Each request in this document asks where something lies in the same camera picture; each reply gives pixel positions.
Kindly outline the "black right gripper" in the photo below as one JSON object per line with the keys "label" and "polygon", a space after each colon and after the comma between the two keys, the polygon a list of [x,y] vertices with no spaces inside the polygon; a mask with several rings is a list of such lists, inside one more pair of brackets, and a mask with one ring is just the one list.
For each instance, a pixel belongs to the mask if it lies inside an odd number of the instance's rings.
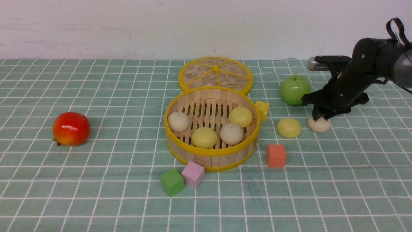
{"label": "black right gripper", "polygon": [[317,121],[322,117],[329,120],[333,117],[351,112],[356,105],[365,105],[369,97],[365,92],[370,86],[370,76],[360,73],[348,65],[339,75],[331,78],[319,91],[304,94],[303,105],[312,104],[312,118]]}

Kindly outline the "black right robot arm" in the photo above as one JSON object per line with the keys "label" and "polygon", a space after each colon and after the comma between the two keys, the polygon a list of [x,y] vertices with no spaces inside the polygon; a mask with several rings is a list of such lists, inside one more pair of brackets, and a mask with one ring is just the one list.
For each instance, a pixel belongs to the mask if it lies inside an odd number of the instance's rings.
{"label": "black right robot arm", "polygon": [[356,105],[368,103],[365,92],[372,84],[393,82],[403,89],[411,88],[411,47],[393,39],[359,40],[352,57],[316,56],[309,60],[311,71],[328,70],[331,78],[319,91],[304,94],[303,105],[313,105],[316,121],[351,112]]}

